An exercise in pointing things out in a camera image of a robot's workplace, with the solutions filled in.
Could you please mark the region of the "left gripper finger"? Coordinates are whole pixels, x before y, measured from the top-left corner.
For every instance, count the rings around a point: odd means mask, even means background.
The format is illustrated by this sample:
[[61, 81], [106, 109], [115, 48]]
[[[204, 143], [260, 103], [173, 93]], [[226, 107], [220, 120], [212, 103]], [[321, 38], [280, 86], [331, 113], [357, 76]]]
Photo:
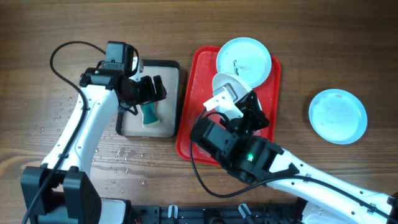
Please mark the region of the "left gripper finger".
[[164, 100], [167, 96], [167, 91], [163, 85], [162, 77], [160, 75], [156, 75], [153, 77], [154, 88], [155, 88], [155, 100]]
[[157, 81], [150, 76], [144, 76], [139, 82], [139, 102], [152, 103], [157, 101]]

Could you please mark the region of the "green yellow sponge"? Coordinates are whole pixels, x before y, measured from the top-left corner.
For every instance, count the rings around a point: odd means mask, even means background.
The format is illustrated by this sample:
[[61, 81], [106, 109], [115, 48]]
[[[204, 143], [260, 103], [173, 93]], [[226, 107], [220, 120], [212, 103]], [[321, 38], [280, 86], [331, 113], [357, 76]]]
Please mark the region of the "green yellow sponge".
[[156, 112], [155, 103], [148, 103], [145, 105], [139, 105], [142, 113], [142, 125], [143, 127], [154, 126], [160, 123], [160, 119]]

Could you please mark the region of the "white plate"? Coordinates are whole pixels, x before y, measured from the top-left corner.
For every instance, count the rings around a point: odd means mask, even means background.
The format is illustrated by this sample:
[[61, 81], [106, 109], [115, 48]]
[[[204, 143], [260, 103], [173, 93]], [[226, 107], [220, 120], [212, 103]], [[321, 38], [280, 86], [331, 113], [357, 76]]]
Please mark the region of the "white plate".
[[[212, 80], [212, 90], [229, 83], [238, 95], [238, 99], [234, 101], [236, 104], [243, 96], [252, 91], [253, 89], [239, 76], [232, 73], [217, 73]], [[226, 116], [221, 118], [222, 121], [229, 120]]]

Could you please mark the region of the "light blue plate top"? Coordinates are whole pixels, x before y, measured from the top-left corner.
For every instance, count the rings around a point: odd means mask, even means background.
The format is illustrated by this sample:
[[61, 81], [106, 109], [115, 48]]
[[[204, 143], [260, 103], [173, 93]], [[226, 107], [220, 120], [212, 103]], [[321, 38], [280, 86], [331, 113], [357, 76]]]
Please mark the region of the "light blue plate top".
[[262, 85], [271, 72], [272, 60], [268, 49], [258, 40], [238, 37], [225, 43], [218, 52], [218, 73], [232, 73], [251, 88]]

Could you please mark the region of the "light blue plate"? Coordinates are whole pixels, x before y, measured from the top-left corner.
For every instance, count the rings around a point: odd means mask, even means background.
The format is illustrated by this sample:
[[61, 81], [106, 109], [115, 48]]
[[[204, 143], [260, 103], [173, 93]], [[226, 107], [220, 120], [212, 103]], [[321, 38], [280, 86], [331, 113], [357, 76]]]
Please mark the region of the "light blue plate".
[[320, 137], [339, 145], [356, 142], [368, 127], [368, 115], [362, 102], [340, 89], [319, 92], [310, 102], [308, 118]]
[[272, 60], [268, 49], [258, 40], [238, 37], [225, 43], [218, 52], [218, 73], [232, 73], [251, 88], [262, 85], [271, 72]]

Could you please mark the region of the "light blue plate bottom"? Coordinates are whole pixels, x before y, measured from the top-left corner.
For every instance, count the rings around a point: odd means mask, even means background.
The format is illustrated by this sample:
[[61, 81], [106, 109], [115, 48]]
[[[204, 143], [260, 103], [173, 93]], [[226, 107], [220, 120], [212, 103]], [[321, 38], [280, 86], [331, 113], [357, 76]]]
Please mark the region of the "light blue plate bottom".
[[339, 145], [356, 142], [368, 127], [368, 115], [362, 102], [340, 89], [319, 92], [310, 102], [308, 118], [320, 137]]

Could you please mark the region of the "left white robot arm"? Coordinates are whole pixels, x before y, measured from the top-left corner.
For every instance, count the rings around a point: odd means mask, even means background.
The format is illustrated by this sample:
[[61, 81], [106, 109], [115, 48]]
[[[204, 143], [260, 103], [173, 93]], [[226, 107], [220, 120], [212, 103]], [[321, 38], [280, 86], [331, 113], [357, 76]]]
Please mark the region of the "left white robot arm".
[[101, 135], [118, 110], [137, 114], [137, 105], [165, 99], [159, 75], [131, 77], [131, 69], [88, 68], [79, 97], [60, 139], [38, 167], [27, 166], [21, 187], [27, 223], [135, 223], [129, 200], [102, 198], [90, 180]]

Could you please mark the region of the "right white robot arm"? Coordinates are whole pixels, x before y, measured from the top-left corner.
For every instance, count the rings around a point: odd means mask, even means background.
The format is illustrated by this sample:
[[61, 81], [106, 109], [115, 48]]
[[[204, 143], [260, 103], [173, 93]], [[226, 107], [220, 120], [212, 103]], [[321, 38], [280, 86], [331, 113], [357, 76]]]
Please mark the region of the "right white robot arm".
[[[308, 115], [323, 139], [351, 144], [364, 134], [368, 116], [362, 102], [348, 91], [324, 90], [311, 101]], [[397, 223], [397, 199], [362, 189], [322, 172], [284, 150], [271, 164], [271, 174], [298, 169], [298, 174], [273, 179], [267, 186], [307, 201], [304, 222]]]

